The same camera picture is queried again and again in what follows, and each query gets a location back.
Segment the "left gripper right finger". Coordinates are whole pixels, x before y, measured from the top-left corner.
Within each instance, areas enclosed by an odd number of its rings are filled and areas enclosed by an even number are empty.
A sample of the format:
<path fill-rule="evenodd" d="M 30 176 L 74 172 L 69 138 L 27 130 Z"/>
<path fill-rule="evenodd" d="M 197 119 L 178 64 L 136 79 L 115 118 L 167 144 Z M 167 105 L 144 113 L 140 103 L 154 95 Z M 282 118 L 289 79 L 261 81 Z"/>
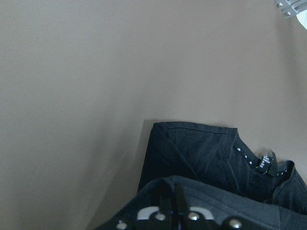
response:
<path fill-rule="evenodd" d="M 200 206 L 190 206 L 185 189 L 175 185 L 176 220 L 178 230 L 213 230 L 214 217 L 210 210 Z"/>

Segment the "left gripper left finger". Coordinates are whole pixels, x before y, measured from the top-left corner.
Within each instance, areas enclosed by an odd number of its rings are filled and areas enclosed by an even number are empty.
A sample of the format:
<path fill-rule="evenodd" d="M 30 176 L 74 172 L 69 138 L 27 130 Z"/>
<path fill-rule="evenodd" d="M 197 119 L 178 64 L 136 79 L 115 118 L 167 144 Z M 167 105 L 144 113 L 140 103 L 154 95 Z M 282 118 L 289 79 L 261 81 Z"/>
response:
<path fill-rule="evenodd" d="M 137 213 L 137 230 L 174 230 L 174 197 L 165 185 L 154 189 L 153 205 L 141 208 Z"/>

